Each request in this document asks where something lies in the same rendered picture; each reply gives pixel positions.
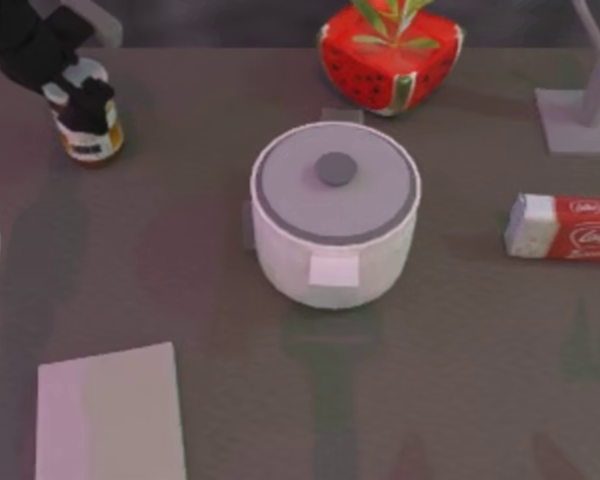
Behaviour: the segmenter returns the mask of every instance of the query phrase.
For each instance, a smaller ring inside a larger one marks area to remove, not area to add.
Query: strawberry-shaped container
[[[393,116],[431,94],[464,39],[453,21],[422,10],[432,0],[353,0],[319,34],[331,83],[357,105]]]

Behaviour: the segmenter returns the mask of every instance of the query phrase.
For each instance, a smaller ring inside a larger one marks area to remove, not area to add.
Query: pot lid
[[[255,194],[292,235],[353,245],[397,227],[419,198],[416,167],[395,142],[354,123],[320,122],[292,130],[263,153]]]

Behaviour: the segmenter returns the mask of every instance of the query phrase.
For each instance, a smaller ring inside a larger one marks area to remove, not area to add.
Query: gray table surface
[[[586,52],[468,50],[422,108],[368,118],[424,199],[399,284],[346,314],[241,249],[258,152],[342,105],[314,51],[85,55],[128,137],[101,171],[0,76],[0,480],[33,478],[39,364],[162,341],[191,479],[600,480],[600,266],[501,244],[518,192],[600,195],[600,159],[545,153],[532,95],[580,87]]]

